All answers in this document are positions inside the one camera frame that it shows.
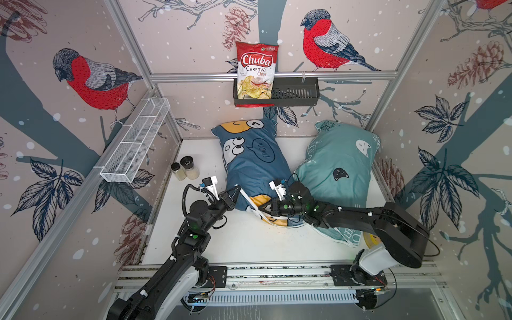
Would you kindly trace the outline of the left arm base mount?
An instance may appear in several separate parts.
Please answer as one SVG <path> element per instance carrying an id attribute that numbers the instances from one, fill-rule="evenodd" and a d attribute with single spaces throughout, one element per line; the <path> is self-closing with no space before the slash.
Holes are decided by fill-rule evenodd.
<path id="1" fill-rule="evenodd" d="M 193 288 L 219 289 L 225 288 L 227 282 L 227 267 L 212 266 L 208 269 L 202 269 L 199 273 L 199 279 Z"/>

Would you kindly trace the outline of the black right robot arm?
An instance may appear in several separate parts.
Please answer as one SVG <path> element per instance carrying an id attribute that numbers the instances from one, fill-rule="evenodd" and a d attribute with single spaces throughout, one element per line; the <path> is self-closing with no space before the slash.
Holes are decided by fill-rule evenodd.
<path id="1" fill-rule="evenodd" d="M 423 265 L 429 232 L 425 225 L 393 202 L 382 207 L 342 207 L 316 200 L 299 181 L 288 188 L 270 183 L 278 197 L 257 207 L 263 217 L 298 217 L 320 229 L 346 228 L 370 233 L 381 243 L 361 250 L 350 267 L 356 283 L 375 278 L 385 269 L 402 265 L 419 269 Z"/>

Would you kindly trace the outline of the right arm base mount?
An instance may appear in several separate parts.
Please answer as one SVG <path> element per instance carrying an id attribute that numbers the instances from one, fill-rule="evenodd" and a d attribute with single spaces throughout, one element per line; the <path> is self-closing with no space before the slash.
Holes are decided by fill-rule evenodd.
<path id="1" fill-rule="evenodd" d="M 331 265 L 329 275 L 336 287 L 387 286 L 384 272 L 381 271 L 377 275 L 370 275 L 361 268 L 353 267 L 352 265 Z"/>

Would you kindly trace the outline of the blue cartoon pillow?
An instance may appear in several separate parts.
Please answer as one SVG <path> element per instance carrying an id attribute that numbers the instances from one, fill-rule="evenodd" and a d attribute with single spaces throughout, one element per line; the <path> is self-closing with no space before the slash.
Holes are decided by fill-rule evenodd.
<path id="1" fill-rule="evenodd" d="M 240 186 L 236 209 L 254 214 L 269 225 L 299 228 L 302 218 L 276 218 L 259 207 L 278 197 L 270 186 L 273 180 L 291 178 L 286 158 L 275 139 L 277 122 L 272 119 L 251 119 L 220 124 L 211 130 L 221 146 L 227 172 L 227 188 Z"/>

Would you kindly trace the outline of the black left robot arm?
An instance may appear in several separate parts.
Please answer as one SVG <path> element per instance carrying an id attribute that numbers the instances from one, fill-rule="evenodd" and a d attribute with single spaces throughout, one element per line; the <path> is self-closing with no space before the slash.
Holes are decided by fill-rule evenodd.
<path id="1" fill-rule="evenodd" d="M 209 261 L 202 253 L 211 239 L 209 230 L 235 209 L 241 192 L 238 185 L 218 195 L 186 185 L 181 198 L 184 220 L 171 243 L 171 255 L 130 298 L 115 300 L 106 318 L 167 319 L 190 289 L 206 284 Z"/>

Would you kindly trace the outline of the teal cat pillow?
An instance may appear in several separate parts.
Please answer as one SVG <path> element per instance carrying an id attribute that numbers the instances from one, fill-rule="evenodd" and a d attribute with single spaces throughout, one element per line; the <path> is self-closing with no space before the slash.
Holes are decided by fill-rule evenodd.
<path id="1" fill-rule="evenodd" d="M 366 207 L 371 168 L 380 138 L 353 125 L 319 121 L 296 178 L 319 201 L 341 207 Z"/>

